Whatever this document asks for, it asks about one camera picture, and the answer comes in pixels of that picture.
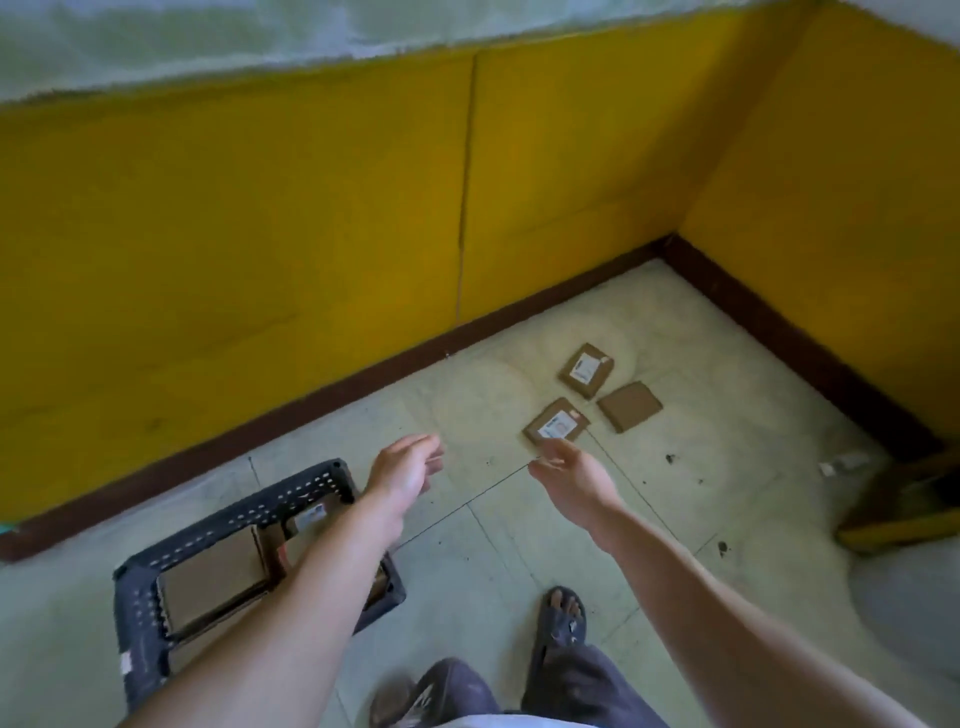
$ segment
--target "white label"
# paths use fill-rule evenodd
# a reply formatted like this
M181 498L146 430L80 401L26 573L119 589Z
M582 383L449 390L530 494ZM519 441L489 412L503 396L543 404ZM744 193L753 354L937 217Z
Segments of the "white label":
M540 434L540 437L559 437L563 439L576 428L576 420L561 410L551 417L549 422L537 430L537 432Z
M600 359L595 356L590 356L588 353L582 353L580 354L580 358L577 359L577 363L573 365L570 376L579 382L590 384L590 380L593 379L593 375L597 373L599 366Z

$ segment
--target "black plastic crate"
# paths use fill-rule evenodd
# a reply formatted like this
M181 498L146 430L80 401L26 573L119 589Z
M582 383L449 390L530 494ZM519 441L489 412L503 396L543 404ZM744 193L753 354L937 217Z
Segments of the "black plastic crate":
M238 500L131 556L113 573L113 617L130 711L163 685L170 674L167 656L176 640L167 634L161 613L156 589L160 573L242 528L283 523L330 493L346 503L357 499L343 460L327 460ZM383 617L407 596L389 554L381 564L387 572L387 591L360 614L354 633Z

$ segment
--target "hand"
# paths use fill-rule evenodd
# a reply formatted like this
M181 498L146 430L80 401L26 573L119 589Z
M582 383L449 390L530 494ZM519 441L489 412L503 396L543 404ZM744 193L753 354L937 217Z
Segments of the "hand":
M527 470L542 483L557 510L584 528L598 546L597 532L604 515L611 509L626 509L604 467L566 440L544 440L540 457Z
M375 504L396 529L420 493L430 489L430 475L444 468L444 445L438 435L406 435L381 450L370 470L364 499Z

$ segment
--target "person's right hand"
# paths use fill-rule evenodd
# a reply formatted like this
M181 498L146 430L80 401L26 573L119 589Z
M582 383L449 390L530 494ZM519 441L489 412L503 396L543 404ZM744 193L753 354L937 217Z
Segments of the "person's right hand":
M540 458L527 466L564 517L597 541L597 528L611 509L625 509L610 475L597 459L566 440L544 440Z

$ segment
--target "forearm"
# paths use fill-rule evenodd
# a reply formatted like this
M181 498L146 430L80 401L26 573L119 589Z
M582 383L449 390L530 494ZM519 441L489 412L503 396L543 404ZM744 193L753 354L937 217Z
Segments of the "forearm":
M398 525L361 499L295 573L155 694L128 726L316 728L377 565Z
M595 532L718 725L922 725L638 517L606 509Z

